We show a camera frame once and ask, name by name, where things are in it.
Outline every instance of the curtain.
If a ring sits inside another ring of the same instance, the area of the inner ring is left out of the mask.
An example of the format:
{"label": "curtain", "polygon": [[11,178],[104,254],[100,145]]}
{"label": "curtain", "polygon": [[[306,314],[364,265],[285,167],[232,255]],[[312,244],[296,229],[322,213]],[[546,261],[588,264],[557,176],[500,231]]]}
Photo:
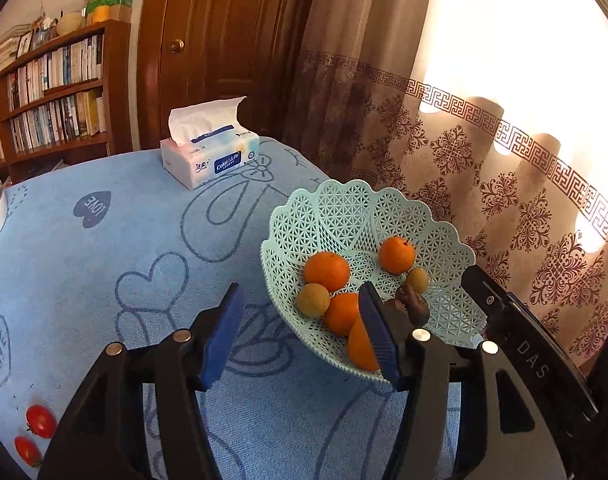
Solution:
{"label": "curtain", "polygon": [[283,134],[426,202],[580,365],[608,334],[608,20],[594,0],[313,0]]}

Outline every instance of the black device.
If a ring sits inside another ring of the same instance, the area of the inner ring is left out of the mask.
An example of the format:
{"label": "black device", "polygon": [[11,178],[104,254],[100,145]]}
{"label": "black device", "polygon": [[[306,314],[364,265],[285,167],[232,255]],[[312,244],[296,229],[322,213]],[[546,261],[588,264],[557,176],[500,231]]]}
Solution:
{"label": "black device", "polygon": [[[449,382],[462,384],[451,479],[590,478],[595,453],[608,448],[608,339],[585,381],[529,310],[481,268],[466,269],[462,287],[488,316],[488,339],[476,349],[415,329],[372,283],[359,290],[382,374],[408,391],[383,479],[434,479]],[[194,390],[205,391],[220,377],[243,309],[233,283],[218,307],[157,345],[106,346],[64,413],[38,478],[153,478],[142,398],[142,385],[152,383],[169,480],[220,479]]]}

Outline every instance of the red tomato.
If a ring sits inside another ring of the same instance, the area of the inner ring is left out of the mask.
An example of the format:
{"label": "red tomato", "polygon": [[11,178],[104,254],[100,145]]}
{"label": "red tomato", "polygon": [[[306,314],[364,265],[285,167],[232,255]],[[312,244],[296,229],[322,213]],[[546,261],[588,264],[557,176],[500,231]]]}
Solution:
{"label": "red tomato", "polygon": [[41,452],[29,438],[25,436],[15,437],[15,449],[21,459],[30,467],[39,467],[41,465]]}
{"label": "red tomato", "polygon": [[28,430],[41,438],[53,438],[57,421],[47,408],[39,404],[30,406],[26,410],[26,420],[28,421]]}

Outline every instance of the fruit basket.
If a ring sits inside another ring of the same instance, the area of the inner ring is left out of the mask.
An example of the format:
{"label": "fruit basket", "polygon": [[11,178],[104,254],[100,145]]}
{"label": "fruit basket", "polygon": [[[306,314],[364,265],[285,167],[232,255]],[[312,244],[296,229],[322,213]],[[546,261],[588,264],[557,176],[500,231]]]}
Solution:
{"label": "fruit basket", "polygon": [[471,338],[486,323],[482,310],[460,287],[475,255],[452,224],[434,221],[425,203],[408,200],[397,189],[373,191],[363,180],[326,180],[313,193],[295,190],[271,214],[269,238],[261,243],[266,286],[287,325],[325,361],[376,381],[383,381],[380,372],[357,368],[346,355],[346,339],[333,335],[320,319],[303,316],[295,298],[305,284],[306,260],[319,251],[341,254],[351,267],[348,284],[338,293],[356,292],[370,281],[383,300],[392,298],[404,276],[389,274],[377,259],[380,244],[391,236],[408,238],[417,250],[416,266],[428,272],[430,285],[423,296],[431,317],[426,328],[449,344],[471,346]]}

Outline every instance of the bookshelf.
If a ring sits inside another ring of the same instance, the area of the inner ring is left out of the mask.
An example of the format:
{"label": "bookshelf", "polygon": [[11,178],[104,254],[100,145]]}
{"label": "bookshelf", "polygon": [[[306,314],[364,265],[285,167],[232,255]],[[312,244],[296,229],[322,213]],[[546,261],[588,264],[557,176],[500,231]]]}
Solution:
{"label": "bookshelf", "polygon": [[[57,86],[43,91],[43,97],[21,107],[10,110],[8,104],[8,80],[20,67],[57,51],[60,47],[103,33],[103,57],[101,78]],[[68,164],[77,164],[103,156],[132,151],[130,117],[128,111],[128,45],[130,23],[107,20],[89,27],[80,28],[59,36],[17,58],[0,72],[0,140],[5,158],[0,160],[0,176],[10,175],[17,184],[26,179],[36,164],[47,164],[50,159],[63,158]],[[18,151],[15,148],[10,123],[23,113],[50,102],[72,96],[78,92],[100,88],[103,97],[106,131],[93,136],[82,136],[68,140],[56,140],[49,144]]]}

